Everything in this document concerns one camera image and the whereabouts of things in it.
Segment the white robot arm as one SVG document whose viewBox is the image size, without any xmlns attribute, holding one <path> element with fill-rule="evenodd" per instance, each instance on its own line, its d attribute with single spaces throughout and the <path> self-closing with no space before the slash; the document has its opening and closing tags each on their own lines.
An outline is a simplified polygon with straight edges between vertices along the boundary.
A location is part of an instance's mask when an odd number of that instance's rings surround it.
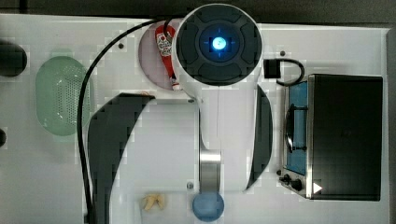
<svg viewBox="0 0 396 224">
<path fill-rule="evenodd" d="M 171 49 L 179 90 L 137 70 L 90 120 L 95 224 L 228 224 L 233 196 L 271 157 L 263 56 L 242 9 L 209 4 L 185 16 Z"/>
</svg>

